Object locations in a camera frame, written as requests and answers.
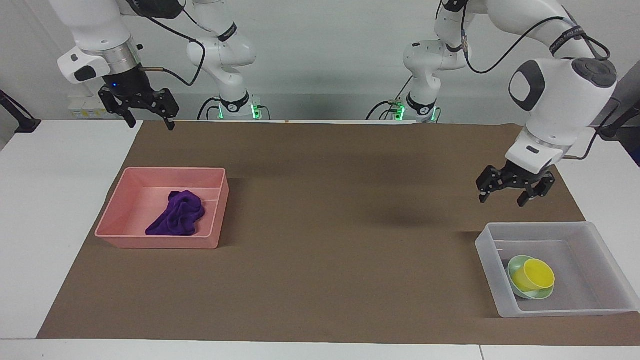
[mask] brown mat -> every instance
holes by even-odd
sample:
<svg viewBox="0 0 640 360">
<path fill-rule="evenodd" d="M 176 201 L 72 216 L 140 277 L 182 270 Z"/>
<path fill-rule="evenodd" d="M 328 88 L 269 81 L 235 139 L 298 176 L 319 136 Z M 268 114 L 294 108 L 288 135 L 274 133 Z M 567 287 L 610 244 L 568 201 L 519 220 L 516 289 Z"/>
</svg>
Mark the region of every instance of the brown mat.
<svg viewBox="0 0 640 360">
<path fill-rule="evenodd" d="M 564 182 L 477 199 L 516 126 L 142 127 L 124 167 L 224 167 L 216 250 L 87 237 L 39 338 L 640 345 L 640 315 L 501 319 L 474 247 L 488 222 L 582 221 Z"/>
</svg>

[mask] white table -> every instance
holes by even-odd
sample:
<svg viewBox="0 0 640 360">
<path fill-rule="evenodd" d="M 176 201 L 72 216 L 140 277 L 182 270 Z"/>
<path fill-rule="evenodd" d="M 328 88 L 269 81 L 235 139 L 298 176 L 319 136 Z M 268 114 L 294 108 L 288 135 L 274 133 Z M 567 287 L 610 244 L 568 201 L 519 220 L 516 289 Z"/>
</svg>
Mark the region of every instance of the white table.
<svg viewBox="0 0 640 360">
<path fill-rule="evenodd" d="M 0 152 L 0 339 L 7 339 L 0 340 L 0 359 L 489 360 L 521 356 L 523 351 L 532 354 L 531 359 L 542 354 L 546 359 L 640 358 L 640 347 L 32 340 L 138 129 L 128 129 L 119 121 L 47 121 L 33 134 L 16 135 Z M 585 130 L 575 152 L 584 151 L 592 134 L 593 130 Z M 596 224 L 639 291 L 640 264 L 634 259 L 640 254 L 640 170 L 620 144 L 601 140 L 586 161 L 563 161 L 558 169 L 584 216 Z"/>
</svg>

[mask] pink plastic container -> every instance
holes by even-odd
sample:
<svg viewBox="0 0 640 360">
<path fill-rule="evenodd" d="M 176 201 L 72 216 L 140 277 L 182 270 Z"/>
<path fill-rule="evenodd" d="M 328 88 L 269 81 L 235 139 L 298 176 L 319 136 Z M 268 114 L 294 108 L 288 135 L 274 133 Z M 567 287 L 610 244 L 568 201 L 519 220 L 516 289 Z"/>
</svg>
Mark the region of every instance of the pink plastic container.
<svg viewBox="0 0 640 360">
<path fill-rule="evenodd" d="M 163 213 L 170 192 L 189 190 L 205 215 L 193 236 L 147 236 Z M 126 168 L 95 235 L 127 249 L 215 249 L 225 217 L 229 186 L 223 168 Z"/>
</svg>

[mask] light green plate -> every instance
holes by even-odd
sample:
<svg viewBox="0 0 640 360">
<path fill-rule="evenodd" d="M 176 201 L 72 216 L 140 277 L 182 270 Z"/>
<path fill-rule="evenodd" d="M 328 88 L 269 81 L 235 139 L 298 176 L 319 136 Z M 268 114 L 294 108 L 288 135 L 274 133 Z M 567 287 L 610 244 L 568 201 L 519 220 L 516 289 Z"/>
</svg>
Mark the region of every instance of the light green plate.
<svg viewBox="0 0 640 360">
<path fill-rule="evenodd" d="M 528 291 L 526 293 L 523 293 L 513 283 L 513 280 L 511 280 L 511 276 L 516 271 L 518 271 L 520 268 L 522 268 L 524 266 L 524 263 L 527 262 L 527 260 L 531 260 L 531 259 L 533 259 L 533 258 L 530 257 L 530 256 L 518 255 L 518 256 L 516 256 L 515 258 L 513 258 L 513 259 L 511 259 L 509 261 L 509 265 L 507 265 L 507 276 L 509 277 L 509 283 L 511 284 L 511 289 L 513 290 L 514 294 L 518 295 L 519 297 L 521 297 L 523 299 L 527 299 L 527 300 L 545 300 L 545 299 L 549 298 L 549 296 L 551 296 L 551 294 L 553 294 L 553 292 L 554 292 L 554 287 L 553 286 L 551 286 L 549 289 Z"/>
</svg>

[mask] purple towel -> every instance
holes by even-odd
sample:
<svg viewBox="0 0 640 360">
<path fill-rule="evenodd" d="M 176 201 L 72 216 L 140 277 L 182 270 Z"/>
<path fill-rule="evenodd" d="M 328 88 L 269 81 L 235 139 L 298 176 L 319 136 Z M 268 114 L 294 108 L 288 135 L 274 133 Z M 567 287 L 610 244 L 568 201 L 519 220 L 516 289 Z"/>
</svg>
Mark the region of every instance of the purple towel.
<svg viewBox="0 0 640 360">
<path fill-rule="evenodd" d="M 189 190 L 171 192 L 169 206 L 147 228 L 147 235 L 191 236 L 196 233 L 196 221 L 204 216 L 202 201 Z"/>
</svg>

